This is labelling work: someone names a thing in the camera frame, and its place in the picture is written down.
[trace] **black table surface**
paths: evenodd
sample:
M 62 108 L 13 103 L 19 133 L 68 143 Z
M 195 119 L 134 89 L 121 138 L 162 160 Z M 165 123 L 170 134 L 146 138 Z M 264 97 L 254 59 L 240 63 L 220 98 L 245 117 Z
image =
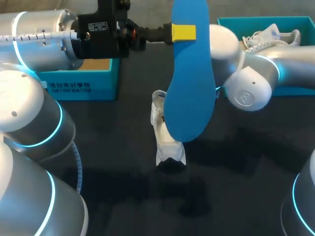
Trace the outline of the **black table surface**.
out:
M 76 124 L 90 215 L 87 236 L 282 236 L 280 207 L 315 148 L 315 97 L 275 97 L 262 111 L 217 100 L 187 167 L 156 168 L 152 93 L 167 90 L 172 48 L 122 60 L 116 101 L 62 102 Z M 71 186 L 73 154 L 42 164 Z

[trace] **blue insole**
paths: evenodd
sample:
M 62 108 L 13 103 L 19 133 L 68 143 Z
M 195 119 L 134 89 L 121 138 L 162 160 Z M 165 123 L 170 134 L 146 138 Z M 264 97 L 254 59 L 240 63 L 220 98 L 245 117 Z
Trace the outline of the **blue insole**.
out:
M 174 0 L 172 23 L 196 26 L 195 41 L 174 43 L 174 74 L 164 104 L 170 135 L 188 142 L 203 132 L 216 100 L 206 0 Z

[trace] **glowing blue light ring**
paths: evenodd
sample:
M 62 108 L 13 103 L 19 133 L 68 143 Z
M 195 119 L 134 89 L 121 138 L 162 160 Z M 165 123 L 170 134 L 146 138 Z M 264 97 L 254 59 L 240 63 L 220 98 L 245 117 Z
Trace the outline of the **glowing blue light ring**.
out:
M 24 13 L 27 13 L 27 11 L 21 12 L 21 13 L 19 13 L 19 14 L 15 17 L 15 19 L 14 19 L 14 21 L 13 21 L 13 24 L 12 24 L 12 36 L 16 36 L 16 30 L 17 30 L 17 27 L 18 27 L 19 19 L 21 18 L 21 16 L 22 16 Z M 23 61 L 23 59 L 22 59 L 22 57 L 21 57 L 20 51 L 19 51 L 18 43 L 17 43 L 16 41 L 13 41 L 13 47 L 14 47 L 15 54 L 16 54 L 16 56 L 17 56 L 17 58 L 18 58 L 20 64 L 21 64 L 22 66 L 24 66 L 27 70 L 32 71 L 32 70 L 30 70 L 30 69 L 26 66 L 26 64 L 24 63 L 24 61 Z
M 296 179 L 295 179 L 295 181 L 294 181 L 294 184 L 293 184 L 293 188 L 292 188 L 293 204 L 294 204 L 296 213 L 297 213 L 297 215 L 299 216 L 299 218 L 300 218 L 300 220 L 302 221 L 302 223 L 304 224 L 304 226 L 310 231 L 310 233 L 311 233 L 312 235 L 315 236 L 314 231 L 308 226 L 308 224 L 307 224 L 307 223 L 304 221 L 304 219 L 302 218 L 302 216 L 301 216 L 301 214 L 300 214 L 300 212 L 299 212 L 299 210 L 298 210 L 298 208 L 297 208 L 296 202 L 295 202 L 294 188 L 295 188 L 295 183 L 296 183 L 296 180 L 297 180 L 298 177 L 299 177 L 299 174 L 297 175 L 297 177 L 296 177 Z
M 270 58 L 265 57 L 265 56 L 262 56 L 262 55 L 255 55 L 255 56 L 256 56 L 256 57 L 259 57 L 259 58 L 264 58 L 264 59 L 266 59 L 267 61 L 269 61 L 270 63 L 272 63 L 272 64 L 275 66 L 275 68 L 276 68 L 277 71 L 278 71 L 278 81 L 279 81 L 279 80 L 280 80 L 280 70 L 279 70 L 278 66 L 275 64 L 275 62 L 272 61 Z
M 41 223 L 41 226 L 39 227 L 39 229 L 37 230 L 36 234 L 34 236 L 40 236 L 40 234 L 43 232 L 45 226 L 47 225 L 47 222 L 50 218 L 51 212 L 53 211 L 54 208 L 54 203 L 55 203 L 55 197 L 56 197 L 56 189 L 55 189 L 55 182 L 53 180 L 53 177 L 50 175 L 50 173 L 47 171 L 47 174 L 49 175 L 50 181 L 51 181 L 51 200 L 50 200 L 50 204 L 48 207 L 48 211 L 47 214 L 44 218 L 43 223 Z
M 19 146 L 21 147 L 24 147 L 24 148 L 33 148 L 33 147 L 36 147 L 36 146 L 39 146 L 39 145 L 42 145 L 43 143 L 47 142 L 48 140 L 50 140 L 56 133 L 57 131 L 59 130 L 60 126 L 61 126 L 61 122 L 63 120 L 63 110 L 61 108 L 61 106 L 59 105 L 59 103 L 57 102 L 58 106 L 59 106 L 59 109 L 60 109 L 60 120 L 59 120 L 59 123 L 57 125 L 57 128 L 55 129 L 55 131 L 47 138 L 45 139 L 44 141 L 38 143 L 38 144 L 34 144 L 34 145 L 21 145 L 19 144 Z

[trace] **blue box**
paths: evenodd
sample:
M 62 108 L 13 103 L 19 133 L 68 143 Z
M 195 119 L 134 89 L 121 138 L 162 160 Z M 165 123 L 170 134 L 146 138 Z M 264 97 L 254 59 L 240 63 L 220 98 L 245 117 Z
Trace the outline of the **blue box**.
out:
M 275 23 L 280 32 L 301 32 L 301 46 L 315 45 L 315 24 L 308 16 L 292 17 L 233 17 L 218 18 L 218 24 L 233 31 L 240 41 L 242 37 L 252 36 Z M 295 87 L 277 87 L 273 96 L 315 95 L 315 90 Z
M 60 70 L 38 76 L 58 101 L 115 100 L 119 65 L 119 59 L 110 59 L 108 70 Z

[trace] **white sneaker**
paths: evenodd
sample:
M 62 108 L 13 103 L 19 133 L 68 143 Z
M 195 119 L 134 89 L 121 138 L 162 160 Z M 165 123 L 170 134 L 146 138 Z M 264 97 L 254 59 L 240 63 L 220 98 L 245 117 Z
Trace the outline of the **white sneaker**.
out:
M 264 31 L 257 31 L 251 37 L 243 37 L 244 45 L 249 49 L 264 42 L 280 40 L 277 42 L 283 45 L 299 46 L 301 33 L 297 29 L 291 33 L 280 33 L 276 24 L 272 24 Z
M 157 140 L 156 164 L 172 158 L 186 165 L 186 154 L 184 145 L 174 140 L 169 134 L 163 116 L 166 92 L 157 90 L 152 94 L 151 125 Z

